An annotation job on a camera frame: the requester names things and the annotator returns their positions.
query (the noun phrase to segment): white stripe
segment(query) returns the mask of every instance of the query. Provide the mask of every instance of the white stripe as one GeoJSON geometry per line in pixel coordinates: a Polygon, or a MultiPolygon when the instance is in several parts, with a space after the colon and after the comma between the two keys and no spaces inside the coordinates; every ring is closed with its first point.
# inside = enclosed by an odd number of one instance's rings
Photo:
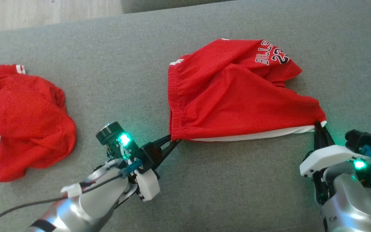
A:
{"type": "Polygon", "coordinates": [[[21,72],[21,65],[16,65],[15,67],[16,67],[16,72],[22,73],[21,72]]]}
{"type": "MultiPolygon", "coordinates": [[[[324,126],[327,121],[321,122],[321,126],[324,126]]],[[[258,139],[265,139],[265,138],[274,138],[283,135],[289,134],[300,134],[305,132],[313,132],[314,125],[305,125],[305,126],[296,126],[278,130],[271,130],[266,132],[260,132],[255,134],[249,135],[233,135],[233,136],[226,136],[226,137],[216,137],[216,138],[200,138],[200,139],[193,139],[194,141],[240,141],[240,140],[258,140],[258,139]]]]}
{"type": "Polygon", "coordinates": [[[176,65],[178,63],[181,63],[184,59],[178,59],[177,61],[175,62],[171,62],[170,65],[176,65]]]}

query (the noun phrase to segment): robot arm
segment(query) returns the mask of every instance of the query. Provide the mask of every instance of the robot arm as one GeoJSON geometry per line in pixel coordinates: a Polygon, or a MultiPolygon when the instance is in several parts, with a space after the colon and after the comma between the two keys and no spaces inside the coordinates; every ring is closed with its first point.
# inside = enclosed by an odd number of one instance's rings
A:
{"type": "Polygon", "coordinates": [[[52,204],[27,232],[98,232],[111,218],[114,209],[133,194],[149,201],[159,193],[159,176],[155,169],[178,141],[161,149],[171,141],[171,137],[166,136],[139,148],[117,122],[97,132],[97,138],[107,145],[107,156],[111,160],[83,182],[64,188],[68,198],[52,204]],[[95,188],[105,181],[109,183],[95,188]],[[81,194],[83,186],[86,186],[84,190],[95,189],[81,194]]]}
{"type": "Polygon", "coordinates": [[[325,231],[371,232],[371,199],[365,190],[371,188],[371,164],[353,151],[371,145],[371,135],[358,132],[357,141],[349,136],[346,148],[335,145],[320,123],[315,130],[315,151],[306,155],[300,173],[315,184],[325,231]]]}

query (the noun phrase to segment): gray sofa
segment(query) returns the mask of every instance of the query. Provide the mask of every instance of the gray sofa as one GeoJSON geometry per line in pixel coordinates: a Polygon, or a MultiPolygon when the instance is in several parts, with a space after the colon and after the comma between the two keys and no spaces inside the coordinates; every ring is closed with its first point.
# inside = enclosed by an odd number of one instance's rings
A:
{"type": "MultiPolygon", "coordinates": [[[[106,123],[138,144],[166,135],[168,64],[217,38],[280,47],[303,69],[287,87],[320,101],[337,144],[350,129],[371,133],[371,2],[241,0],[0,32],[0,64],[62,88],[78,130],[65,160],[0,183],[0,213],[83,180],[105,160],[95,133],[106,123]]],[[[299,174],[312,143],[312,133],[183,141],[158,169],[161,193],[129,199],[102,231],[322,232],[313,184],[299,174]]],[[[47,207],[2,217],[0,232],[25,231],[47,207]]]]}

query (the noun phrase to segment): wooden floor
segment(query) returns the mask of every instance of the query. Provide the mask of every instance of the wooden floor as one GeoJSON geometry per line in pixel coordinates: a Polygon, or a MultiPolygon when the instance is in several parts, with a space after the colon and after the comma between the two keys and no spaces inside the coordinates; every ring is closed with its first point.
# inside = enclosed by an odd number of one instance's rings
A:
{"type": "Polygon", "coordinates": [[[0,31],[120,14],[119,0],[0,0],[0,31]]]}

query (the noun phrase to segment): gray fabric surface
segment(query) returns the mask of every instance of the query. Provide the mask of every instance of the gray fabric surface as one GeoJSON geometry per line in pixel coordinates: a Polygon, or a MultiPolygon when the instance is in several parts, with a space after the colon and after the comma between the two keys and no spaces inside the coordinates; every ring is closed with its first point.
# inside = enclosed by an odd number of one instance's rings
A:
{"type": "Polygon", "coordinates": [[[124,14],[225,1],[230,0],[120,0],[124,14]]]}
{"type": "MultiPolygon", "coordinates": [[[[287,86],[320,101],[338,144],[350,129],[371,132],[371,1],[226,2],[0,32],[0,64],[62,88],[78,128],[71,156],[0,183],[0,212],[84,179],[104,161],[95,133],[106,123],[138,144],[166,135],[169,62],[217,38],[266,39],[287,53],[303,69],[287,86]]],[[[102,231],[322,232],[313,185],[299,175],[312,138],[183,141],[158,169],[161,193],[128,200],[102,231]]],[[[10,213],[0,232],[24,231],[47,207],[10,213]]]]}

